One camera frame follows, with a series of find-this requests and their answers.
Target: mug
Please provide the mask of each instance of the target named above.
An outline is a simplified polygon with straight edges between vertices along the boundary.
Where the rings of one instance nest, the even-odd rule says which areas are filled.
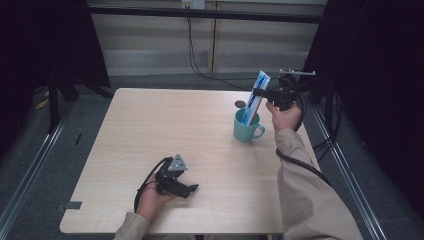
[[[248,142],[252,139],[260,138],[264,132],[265,127],[259,124],[260,117],[257,113],[255,113],[255,117],[252,120],[250,126],[246,126],[241,123],[241,119],[243,118],[244,108],[239,109],[234,117],[234,137],[242,142]],[[258,135],[255,135],[256,129],[259,129],[261,132]]]

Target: person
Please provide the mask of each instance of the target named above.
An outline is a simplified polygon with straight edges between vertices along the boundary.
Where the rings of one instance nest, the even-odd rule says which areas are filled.
[[[301,110],[295,103],[287,111],[279,111],[269,102],[266,107],[272,114],[279,152],[311,166],[302,139],[293,130]],[[308,169],[280,161],[277,181],[284,239],[362,239],[352,214],[331,186]],[[174,197],[160,195],[155,184],[148,185],[137,212],[127,213],[115,239],[141,239],[163,205]]]

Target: human hand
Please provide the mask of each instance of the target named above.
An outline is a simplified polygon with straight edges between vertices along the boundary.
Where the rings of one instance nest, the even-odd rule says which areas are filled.
[[[156,188],[155,175],[156,174],[152,174],[147,181],[148,184],[141,194],[137,207],[137,214],[143,216],[150,222],[160,213],[160,211],[162,211],[165,203],[177,197],[174,194],[166,192],[163,195],[159,194]]]
[[[272,114],[272,124],[274,125],[276,133],[286,128],[294,130],[302,113],[295,103],[286,111],[279,111],[278,108],[270,102],[266,103],[266,107]]]

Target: table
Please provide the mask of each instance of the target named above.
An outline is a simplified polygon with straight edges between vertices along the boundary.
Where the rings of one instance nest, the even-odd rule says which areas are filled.
[[[234,103],[250,92],[119,89],[111,102],[60,224],[64,233],[114,233],[133,211],[136,190],[163,158],[182,156],[180,182],[200,184],[169,202],[149,234],[273,234],[282,232],[271,113],[258,110],[264,135],[233,137]],[[309,138],[301,135],[315,167]]]

